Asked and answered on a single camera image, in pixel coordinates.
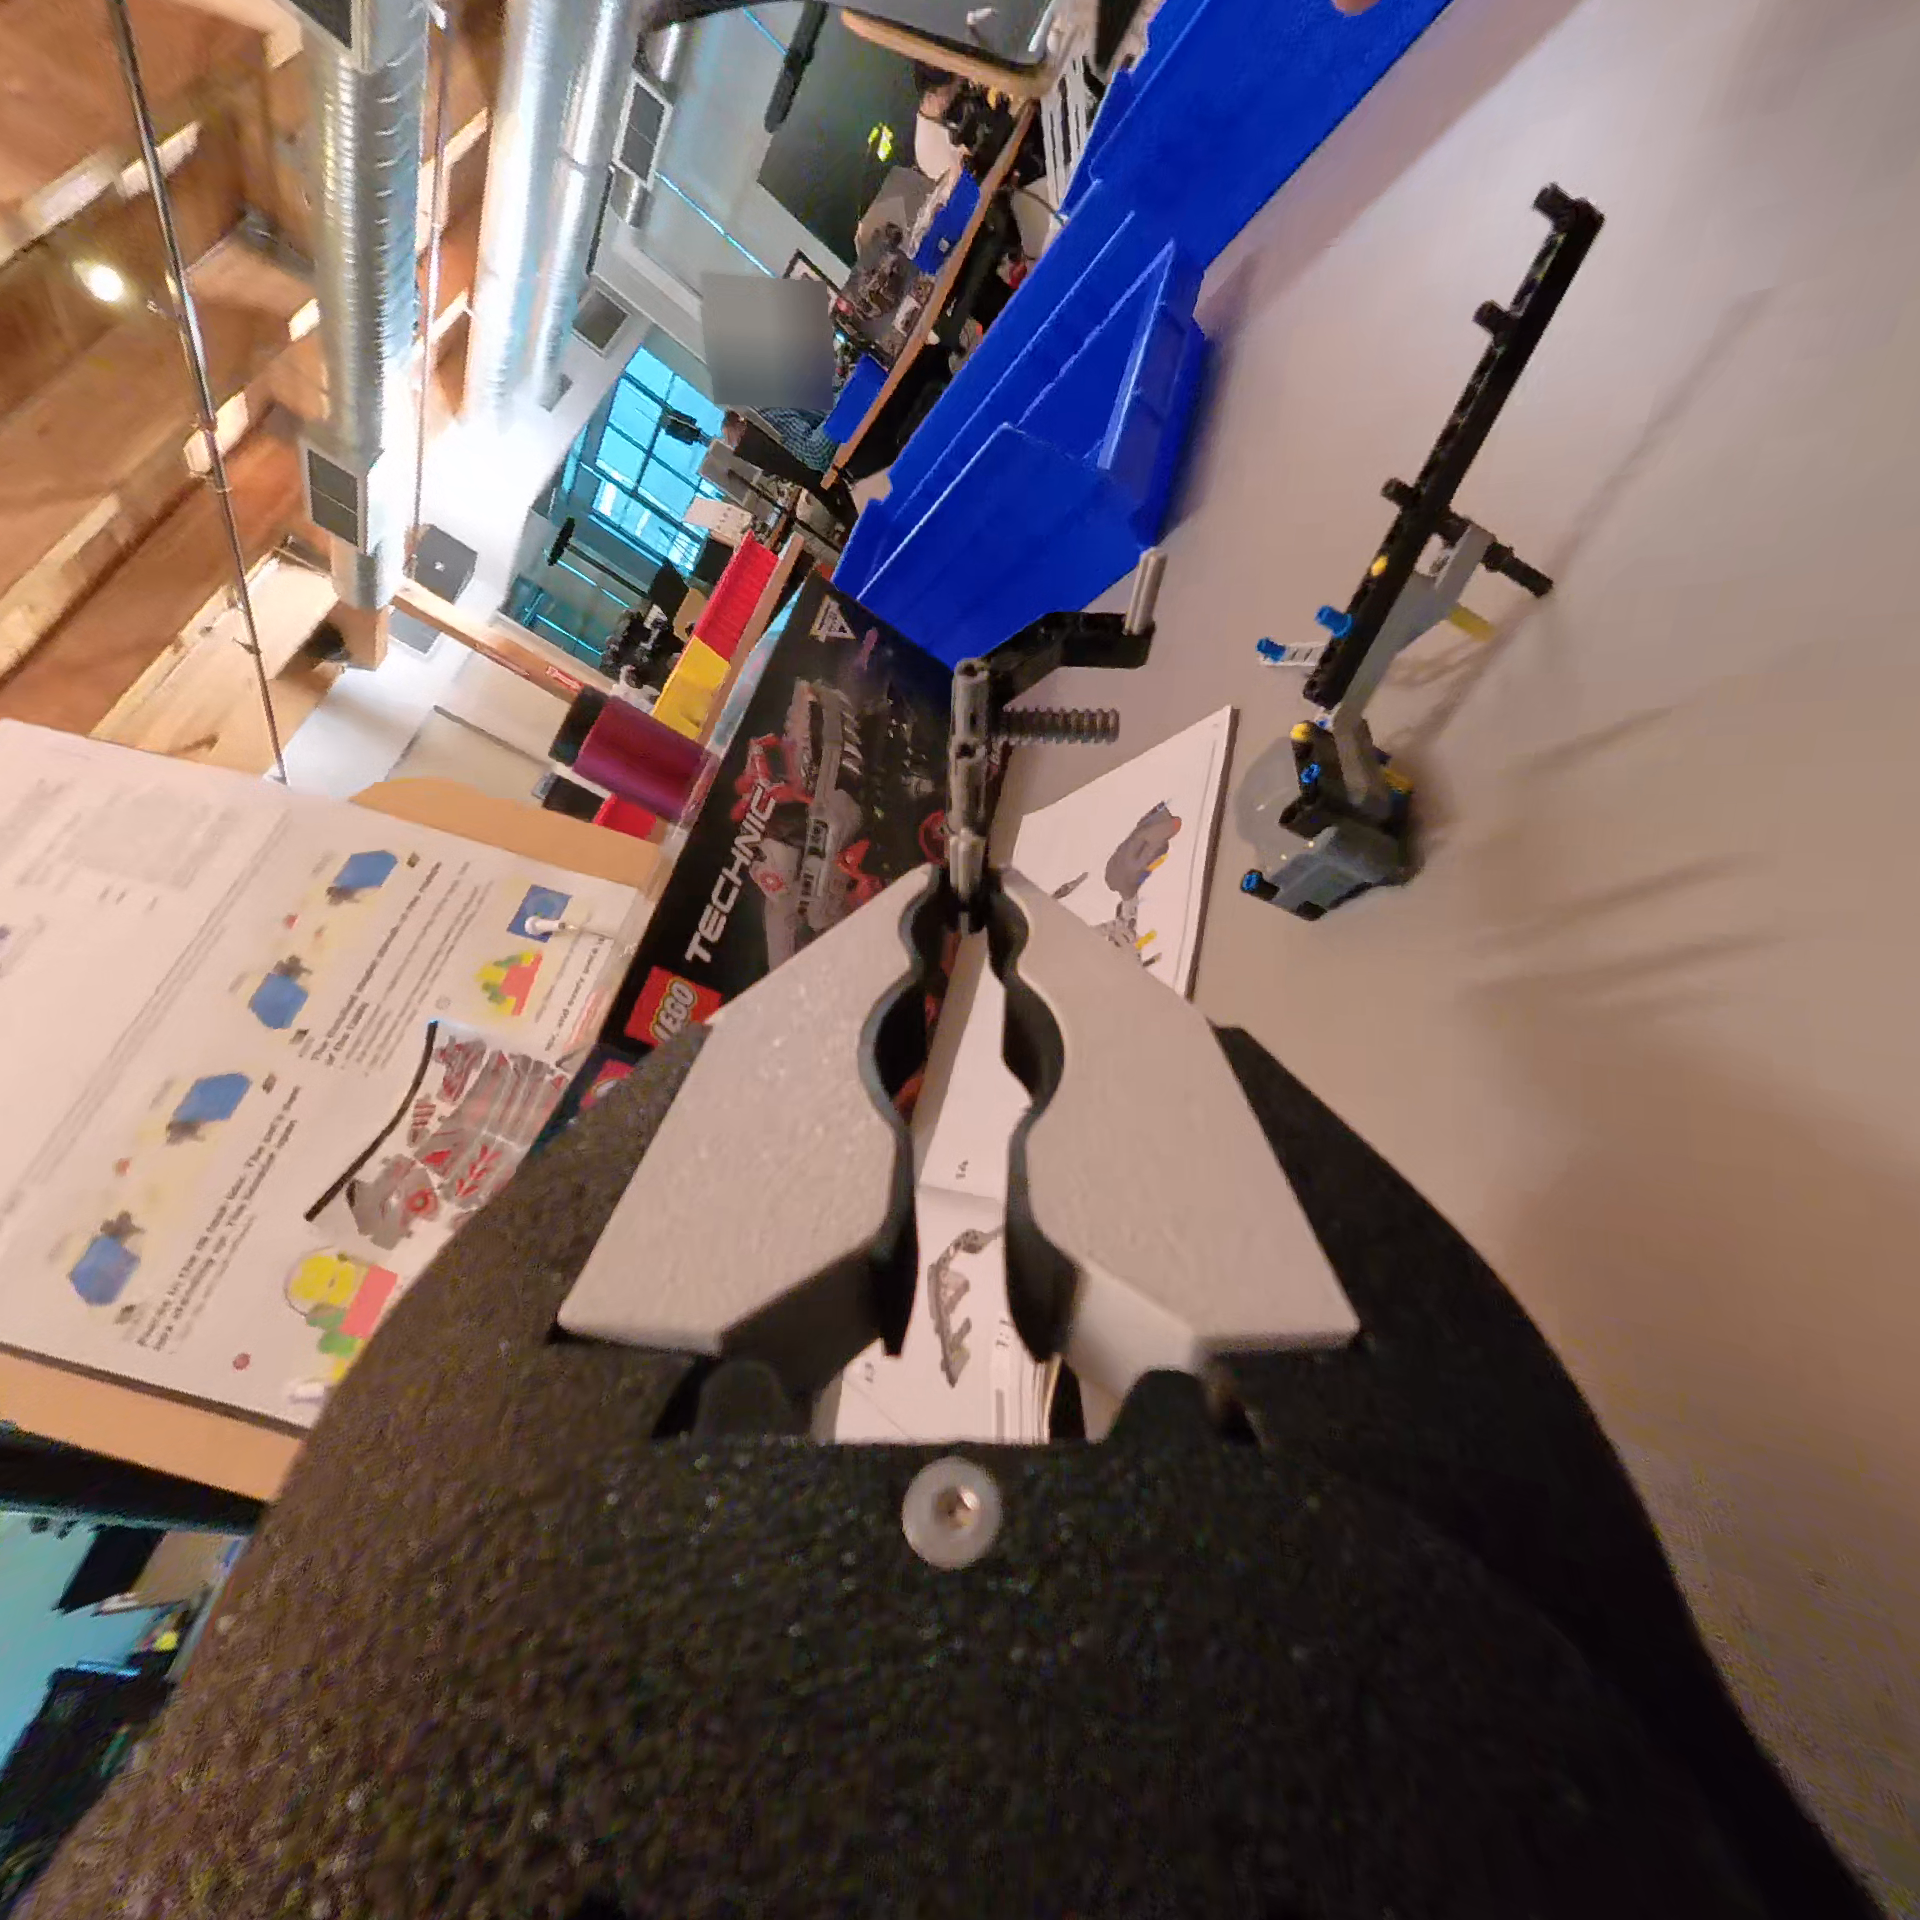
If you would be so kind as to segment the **maroon cylinder container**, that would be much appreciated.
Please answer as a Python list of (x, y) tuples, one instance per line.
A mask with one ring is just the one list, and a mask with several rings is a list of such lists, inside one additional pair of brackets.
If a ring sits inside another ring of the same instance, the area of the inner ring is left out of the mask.
[(719, 757), (697, 737), (616, 692), (576, 692), (548, 759), (663, 823), (690, 824), (713, 785)]

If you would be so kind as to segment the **white instruction booklet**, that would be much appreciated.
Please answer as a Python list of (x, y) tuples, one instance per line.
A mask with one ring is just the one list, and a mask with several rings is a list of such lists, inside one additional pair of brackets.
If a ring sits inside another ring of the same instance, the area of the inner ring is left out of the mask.
[[(1017, 829), (1011, 864), (1177, 993), (1196, 974), (1235, 709), (1100, 775)], [(840, 1378), (844, 1444), (1041, 1441), (1062, 1361), (1034, 1359), (1007, 1296), (1007, 1151), (1027, 1093), (1002, 1058), (1004, 993), (969, 953), (915, 1117), (920, 1290), (898, 1356)]]

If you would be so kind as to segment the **large window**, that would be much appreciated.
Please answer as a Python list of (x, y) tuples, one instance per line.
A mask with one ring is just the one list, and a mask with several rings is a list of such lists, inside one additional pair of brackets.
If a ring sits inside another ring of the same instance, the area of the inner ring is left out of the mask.
[(708, 592), (732, 543), (697, 509), (730, 498), (705, 478), (726, 414), (648, 350), (620, 373), (548, 476), (520, 534), (505, 614), (595, 664), (631, 613), (673, 585)]

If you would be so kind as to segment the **small black beam with pins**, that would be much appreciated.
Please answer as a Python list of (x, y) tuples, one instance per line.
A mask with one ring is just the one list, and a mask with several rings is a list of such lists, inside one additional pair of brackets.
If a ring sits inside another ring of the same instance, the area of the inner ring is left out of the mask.
[(998, 878), (991, 864), (998, 768), (1015, 748), (1106, 748), (1120, 736), (1113, 705), (1034, 705), (1022, 697), (1055, 671), (1135, 671), (1145, 664), (1169, 554), (1150, 546), (1120, 613), (1051, 613), (951, 671), (946, 889), (958, 920), (983, 930)]

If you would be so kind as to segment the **thin metal rod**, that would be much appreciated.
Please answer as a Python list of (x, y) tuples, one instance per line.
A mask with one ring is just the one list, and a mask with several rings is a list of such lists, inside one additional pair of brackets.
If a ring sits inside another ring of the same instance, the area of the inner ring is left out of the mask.
[(138, 56), (132, 16), (127, 1), (105, 1), (104, 7), (110, 25), (118, 68), (124, 81), (124, 90), (128, 95), (128, 112), (135, 130), (139, 172), (144, 173), (154, 205), (154, 218), (161, 233), (162, 280), (171, 305), (184, 360), (188, 368), (188, 378), (195, 393), (199, 446), (207, 458), (207, 479), (218, 501), (215, 504), (219, 512), (219, 522), (225, 528), (231, 572), (231, 598), (242, 622), (241, 645), (248, 661), (251, 662), (256, 701), (273, 749), (273, 775), (280, 784), (288, 784), (291, 777), (287, 772), (281, 724), (273, 698), (273, 680), (266, 664), (266, 647), (260, 642), (256, 624), (254, 593), (250, 585), (250, 560), (242, 543), (239, 512), (233, 504), (233, 489), (228, 481), (227, 456), (222, 447), (222, 430), (209, 376), (209, 353), (201, 334), (201, 317), (188, 284), (186, 256), (178, 241), (177, 212), (170, 194), (167, 173), (161, 159), (161, 138), (154, 120), (154, 108)]

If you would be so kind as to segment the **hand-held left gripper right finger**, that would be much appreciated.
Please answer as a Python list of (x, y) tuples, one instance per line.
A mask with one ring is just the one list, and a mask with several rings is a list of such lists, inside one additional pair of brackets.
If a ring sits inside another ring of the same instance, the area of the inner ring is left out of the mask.
[(1123, 1401), (1348, 1346), (1359, 1311), (1209, 1020), (1017, 871), (987, 935), (1027, 1095), (1004, 1240), (1028, 1350)]

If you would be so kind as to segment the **yellow storage bin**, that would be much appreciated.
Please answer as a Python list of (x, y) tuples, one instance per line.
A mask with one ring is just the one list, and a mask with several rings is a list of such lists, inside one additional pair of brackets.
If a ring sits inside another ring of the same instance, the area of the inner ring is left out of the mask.
[(679, 736), (707, 741), (734, 684), (736, 661), (719, 654), (707, 640), (688, 637), (656, 695), (652, 716)]

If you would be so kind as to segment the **grey desk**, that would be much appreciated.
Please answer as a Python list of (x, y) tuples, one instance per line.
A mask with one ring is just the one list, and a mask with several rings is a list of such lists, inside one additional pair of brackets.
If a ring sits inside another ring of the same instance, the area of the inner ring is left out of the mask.
[(1208, 273), (1208, 410), (1116, 749), (1343, 604), (1556, 183), (1603, 233), (1458, 504), (1479, 580), (1372, 719), (1424, 865), (1306, 926), (1216, 845), (1196, 996), (1491, 1258), (1747, 1717), (1915, 1916), (1919, 4), (1451, 4)]

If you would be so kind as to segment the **silver ventilation duct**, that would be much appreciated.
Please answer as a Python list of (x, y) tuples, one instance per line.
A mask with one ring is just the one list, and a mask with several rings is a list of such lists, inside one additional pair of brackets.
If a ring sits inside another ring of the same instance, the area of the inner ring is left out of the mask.
[(472, 292), (465, 410), (554, 404), (648, 4), (510, 1)]
[(304, 493), (332, 585), (376, 614), (400, 585), (419, 453), (425, 1), (299, 1), (307, 185), (326, 416), (304, 433)]

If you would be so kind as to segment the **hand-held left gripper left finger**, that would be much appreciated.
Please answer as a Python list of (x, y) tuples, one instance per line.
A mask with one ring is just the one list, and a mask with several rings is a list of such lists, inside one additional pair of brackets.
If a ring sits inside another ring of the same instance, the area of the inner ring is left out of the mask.
[(943, 960), (945, 871), (915, 868), (713, 1014), (561, 1329), (702, 1359), (900, 1353)]

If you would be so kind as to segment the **black toy set box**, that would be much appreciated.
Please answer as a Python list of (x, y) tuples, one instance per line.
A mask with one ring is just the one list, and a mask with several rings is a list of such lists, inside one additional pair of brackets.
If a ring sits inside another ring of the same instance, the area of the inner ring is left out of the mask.
[(945, 857), (954, 671), (811, 574), (747, 692), (601, 1042), (707, 1023)]

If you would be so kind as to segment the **grey black toy brick assembly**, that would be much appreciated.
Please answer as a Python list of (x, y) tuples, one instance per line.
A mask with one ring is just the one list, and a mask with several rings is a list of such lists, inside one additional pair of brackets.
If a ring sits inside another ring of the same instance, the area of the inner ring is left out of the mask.
[(1481, 574), (1535, 598), (1553, 592), (1546, 572), (1457, 504), (1603, 229), (1603, 212), (1559, 183), (1546, 183), (1532, 205), (1546, 237), (1519, 292), (1478, 309), (1487, 348), (1422, 468), (1384, 484), (1394, 513), (1361, 582), (1344, 606), (1318, 609), (1320, 642), (1257, 645), (1264, 664), (1306, 670), (1310, 712), (1239, 778), (1236, 826), (1254, 849), (1239, 887), (1299, 920), (1418, 871), (1411, 778), (1367, 716), (1388, 670), (1438, 628), (1491, 631), (1465, 601)]

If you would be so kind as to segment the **red storage bin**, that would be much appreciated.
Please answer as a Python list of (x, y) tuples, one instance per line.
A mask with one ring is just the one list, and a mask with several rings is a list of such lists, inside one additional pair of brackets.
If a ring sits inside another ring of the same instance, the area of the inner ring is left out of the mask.
[(778, 565), (780, 553), (774, 546), (755, 534), (742, 537), (732, 560), (711, 585), (690, 636), (723, 661), (732, 661), (767, 586), (778, 576)]

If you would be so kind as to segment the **black monitor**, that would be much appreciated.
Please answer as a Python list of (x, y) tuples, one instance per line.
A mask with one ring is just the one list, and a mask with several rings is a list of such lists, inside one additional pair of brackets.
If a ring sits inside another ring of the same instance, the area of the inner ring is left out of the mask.
[(924, 81), (904, 55), (828, 16), (798, 76), (783, 68), (761, 113), (759, 185), (847, 266), (858, 225), (897, 169), (915, 169)]

